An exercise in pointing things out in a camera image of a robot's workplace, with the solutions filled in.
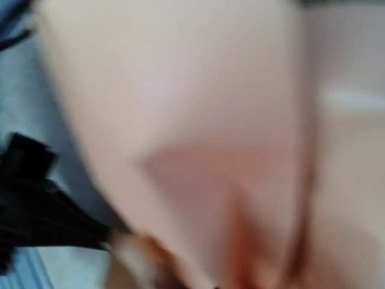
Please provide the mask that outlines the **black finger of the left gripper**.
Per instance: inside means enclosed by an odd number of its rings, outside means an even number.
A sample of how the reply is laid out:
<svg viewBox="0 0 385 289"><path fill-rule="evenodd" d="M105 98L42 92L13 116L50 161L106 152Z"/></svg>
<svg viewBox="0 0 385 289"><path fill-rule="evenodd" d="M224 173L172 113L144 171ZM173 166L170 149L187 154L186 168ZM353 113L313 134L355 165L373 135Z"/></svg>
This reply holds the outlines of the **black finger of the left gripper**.
<svg viewBox="0 0 385 289"><path fill-rule="evenodd" d="M1 155L1 270L20 247L84 247L102 250L113 230L90 217L48 178L57 154L50 147L12 133Z"/></svg>

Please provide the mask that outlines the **beige wrapping paper sheet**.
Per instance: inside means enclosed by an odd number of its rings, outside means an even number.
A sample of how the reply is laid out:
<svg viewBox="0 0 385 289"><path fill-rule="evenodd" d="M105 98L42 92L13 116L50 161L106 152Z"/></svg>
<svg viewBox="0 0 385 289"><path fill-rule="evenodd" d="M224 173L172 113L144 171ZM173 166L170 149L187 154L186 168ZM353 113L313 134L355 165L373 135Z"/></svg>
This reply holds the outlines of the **beige wrapping paper sheet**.
<svg viewBox="0 0 385 289"><path fill-rule="evenodd" d="M35 12L94 184L190 286L384 287L384 2Z"/></svg>

